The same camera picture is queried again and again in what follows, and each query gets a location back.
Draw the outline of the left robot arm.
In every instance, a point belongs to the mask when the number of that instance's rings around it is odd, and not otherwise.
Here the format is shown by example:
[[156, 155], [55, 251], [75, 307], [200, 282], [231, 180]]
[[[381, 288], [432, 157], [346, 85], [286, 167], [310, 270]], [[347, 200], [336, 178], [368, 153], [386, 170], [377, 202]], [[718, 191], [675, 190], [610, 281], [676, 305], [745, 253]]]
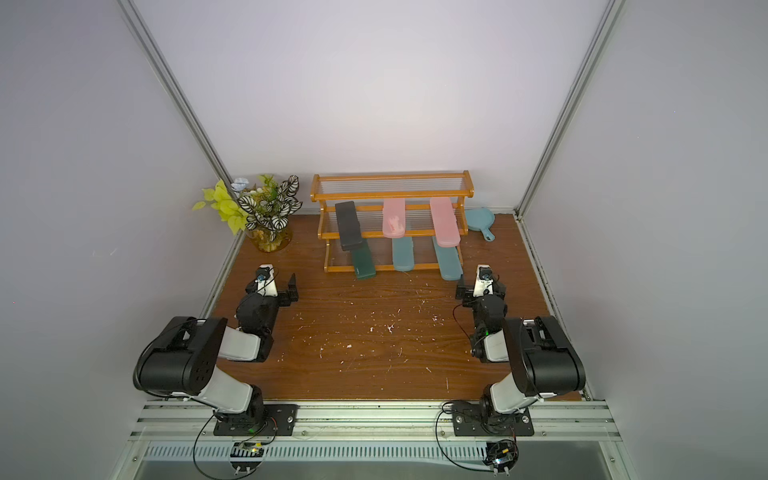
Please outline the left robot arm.
[[214, 434], [287, 436], [297, 407], [268, 407], [261, 389], [217, 366], [220, 359], [263, 363], [274, 345], [279, 310], [299, 300], [296, 276], [277, 288], [275, 268], [259, 266], [236, 308], [238, 326], [223, 317], [172, 318], [148, 343], [134, 367], [134, 387], [158, 398], [183, 398], [206, 405], [216, 420]]

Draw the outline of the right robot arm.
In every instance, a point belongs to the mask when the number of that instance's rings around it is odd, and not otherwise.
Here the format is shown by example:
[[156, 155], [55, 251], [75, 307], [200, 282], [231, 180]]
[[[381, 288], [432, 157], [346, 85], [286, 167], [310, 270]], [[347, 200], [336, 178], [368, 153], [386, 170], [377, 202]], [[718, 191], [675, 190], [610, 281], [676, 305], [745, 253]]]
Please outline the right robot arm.
[[552, 316], [510, 317], [505, 288], [492, 279], [471, 287], [459, 279], [455, 297], [472, 312], [467, 336], [471, 355], [483, 363], [509, 366], [509, 374], [488, 385], [479, 402], [479, 421], [499, 428], [523, 417], [533, 404], [578, 392], [586, 385], [585, 367]]

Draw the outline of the dark green pencil case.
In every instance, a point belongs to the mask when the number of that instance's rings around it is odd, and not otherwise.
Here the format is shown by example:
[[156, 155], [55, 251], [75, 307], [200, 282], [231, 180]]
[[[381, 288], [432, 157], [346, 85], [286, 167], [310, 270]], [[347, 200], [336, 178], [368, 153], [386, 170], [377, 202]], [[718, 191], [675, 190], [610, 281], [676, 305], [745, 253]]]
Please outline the dark green pencil case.
[[354, 273], [358, 280], [366, 280], [376, 276], [373, 255], [366, 239], [351, 251]]

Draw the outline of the black pencil case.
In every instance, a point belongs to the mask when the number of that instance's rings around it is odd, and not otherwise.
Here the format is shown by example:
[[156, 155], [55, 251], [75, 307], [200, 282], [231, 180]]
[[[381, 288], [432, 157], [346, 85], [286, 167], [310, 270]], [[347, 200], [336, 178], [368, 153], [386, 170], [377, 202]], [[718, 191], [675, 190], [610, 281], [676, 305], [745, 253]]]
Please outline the black pencil case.
[[340, 245], [343, 251], [354, 251], [363, 246], [360, 222], [353, 201], [335, 204], [335, 214]]

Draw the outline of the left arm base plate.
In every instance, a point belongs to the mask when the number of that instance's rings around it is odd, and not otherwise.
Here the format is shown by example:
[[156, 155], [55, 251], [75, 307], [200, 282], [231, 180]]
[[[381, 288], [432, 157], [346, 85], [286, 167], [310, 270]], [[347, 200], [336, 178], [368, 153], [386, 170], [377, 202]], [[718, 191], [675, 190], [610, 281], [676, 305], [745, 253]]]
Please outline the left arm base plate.
[[238, 414], [216, 413], [213, 435], [288, 437], [293, 434], [298, 410], [297, 404], [278, 403], [250, 407]]

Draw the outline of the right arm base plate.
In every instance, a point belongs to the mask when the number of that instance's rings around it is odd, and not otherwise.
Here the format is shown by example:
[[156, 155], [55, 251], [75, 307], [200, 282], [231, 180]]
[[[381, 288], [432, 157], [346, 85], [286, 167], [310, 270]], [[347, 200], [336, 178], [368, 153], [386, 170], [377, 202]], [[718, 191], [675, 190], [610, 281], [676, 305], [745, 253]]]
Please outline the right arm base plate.
[[528, 408], [500, 414], [486, 404], [458, 400], [447, 403], [443, 410], [450, 415], [454, 435], [458, 437], [533, 437], [535, 434]]

